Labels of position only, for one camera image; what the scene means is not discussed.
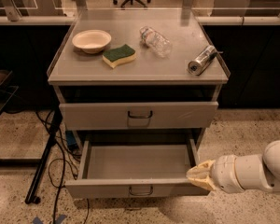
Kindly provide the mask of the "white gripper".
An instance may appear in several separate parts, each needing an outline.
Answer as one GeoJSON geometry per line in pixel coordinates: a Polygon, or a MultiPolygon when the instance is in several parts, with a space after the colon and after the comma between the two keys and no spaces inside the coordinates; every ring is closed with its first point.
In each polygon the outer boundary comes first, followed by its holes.
{"type": "Polygon", "coordinates": [[[189,178],[189,182],[197,187],[213,191],[216,186],[226,193],[241,193],[241,187],[235,173],[235,155],[221,156],[218,159],[203,161],[187,171],[187,177],[205,176],[211,171],[211,179],[189,178]]]}

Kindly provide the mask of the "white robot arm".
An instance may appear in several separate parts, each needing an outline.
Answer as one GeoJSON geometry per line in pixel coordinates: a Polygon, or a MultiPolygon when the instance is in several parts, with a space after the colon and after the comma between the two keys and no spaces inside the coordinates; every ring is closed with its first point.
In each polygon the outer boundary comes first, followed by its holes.
{"type": "Polygon", "coordinates": [[[241,193],[257,189],[280,194],[280,140],[271,142],[262,154],[226,155],[204,161],[187,171],[189,182],[210,191],[241,193]]]}

